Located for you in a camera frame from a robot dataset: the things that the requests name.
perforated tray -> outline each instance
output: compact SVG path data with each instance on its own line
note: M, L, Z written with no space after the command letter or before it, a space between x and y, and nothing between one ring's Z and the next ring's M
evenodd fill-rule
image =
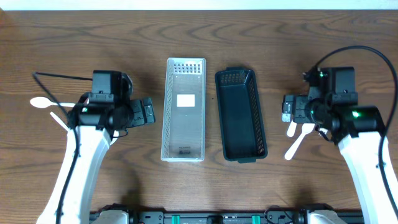
M216 73L224 158L255 162L268 155L254 71L235 67Z
M164 99L162 160L205 159L206 60L169 58Z

white plastic spoon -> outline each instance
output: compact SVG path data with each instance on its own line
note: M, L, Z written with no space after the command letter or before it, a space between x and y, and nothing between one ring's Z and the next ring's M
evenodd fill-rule
M52 111L50 112L50 115L52 118L54 118L54 120L60 124L61 127L64 128L64 130L69 131L69 127L61 120L60 117L58 117L55 113L53 113Z
M54 103L54 102L50 101L48 98L42 97L42 96L32 98L30 100L30 103L32 106L34 106L36 108L46 108L49 106L57 106L58 105L57 103ZM60 103L60 105L66 106L66 107L74 107L75 106L74 103Z
M302 127L302 132L300 136L297 138L297 140L292 144L292 146L287 150L285 153L285 159L291 160L296 153L297 149L299 148L300 143L303 141L304 137L311 133L313 128L315 127L315 124L303 124Z

wood grain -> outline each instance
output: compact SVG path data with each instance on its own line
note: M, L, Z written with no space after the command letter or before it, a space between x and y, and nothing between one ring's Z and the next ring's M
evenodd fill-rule
M280 120L284 94L305 93L301 73L347 45L369 45L398 68L395 11L0 11L0 223L34 223L54 187L66 133L29 100L45 93L33 71L91 77L94 69L120 70L134 82L135 98L151 96L157 122L134 128L107 153L92 210L110 203L167 211L258 210L324 202L359 208L338 149L315 133L294 160ZM206 157L197 164L160 160L166 61L207 61ZM256 72L269 155L253 164L223 158L214 74L243 65ZM324 66L352 65L361 104L390 110L393 83L382 60L353 50ZM43 78L62 101L74 102L90 82ZM389 148L398 166L398 124Z

black plastic basket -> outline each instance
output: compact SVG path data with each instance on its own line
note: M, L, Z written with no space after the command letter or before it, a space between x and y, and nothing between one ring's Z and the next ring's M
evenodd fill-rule
M215 78L224 158L239 163L265 158L268 150L254 71L227 68Z

white label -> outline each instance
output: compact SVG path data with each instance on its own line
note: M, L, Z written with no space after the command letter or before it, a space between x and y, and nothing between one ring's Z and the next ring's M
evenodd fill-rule
M195 107L195 95L194 94L177 95L177 107Z

